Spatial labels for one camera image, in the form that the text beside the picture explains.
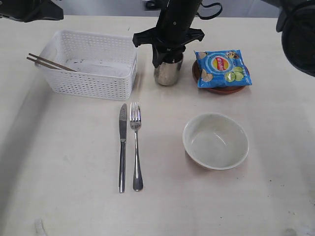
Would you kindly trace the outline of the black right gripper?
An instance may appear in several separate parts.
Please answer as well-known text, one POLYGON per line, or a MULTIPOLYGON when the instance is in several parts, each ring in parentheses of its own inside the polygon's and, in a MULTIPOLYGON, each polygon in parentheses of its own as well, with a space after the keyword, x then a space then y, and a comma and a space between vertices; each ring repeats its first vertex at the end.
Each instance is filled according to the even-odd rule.
POLYGON ((152 63, 154 67, 159 67, 164 58, 171 52, 169 61, 179 62, 183 59, 185 45, 198 40, 202 41, 205 34, 201 29, 189 28, 187 32, 180 32, 175 27, 170 31, 161 30, 158 27, 153 27, 133 35, 133 44, 139 47, 144 44, 150 44, 153 51, 152 63))

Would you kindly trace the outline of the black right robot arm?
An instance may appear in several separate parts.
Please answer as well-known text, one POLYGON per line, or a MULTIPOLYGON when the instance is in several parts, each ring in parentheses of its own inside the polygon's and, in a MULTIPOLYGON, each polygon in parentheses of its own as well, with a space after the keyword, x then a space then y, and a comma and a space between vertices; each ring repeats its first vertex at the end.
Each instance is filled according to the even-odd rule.
POLYGON ((315 74, 315 2, 313 0, 145 0, 145 11, 159 11, 156 25, 133 35, 135 47, 150 44, 153 66, 178 62, 186 44, 204 37, 191 28, 194 17, 275 17, 276 32, 287 60, 298 70, 315 74))

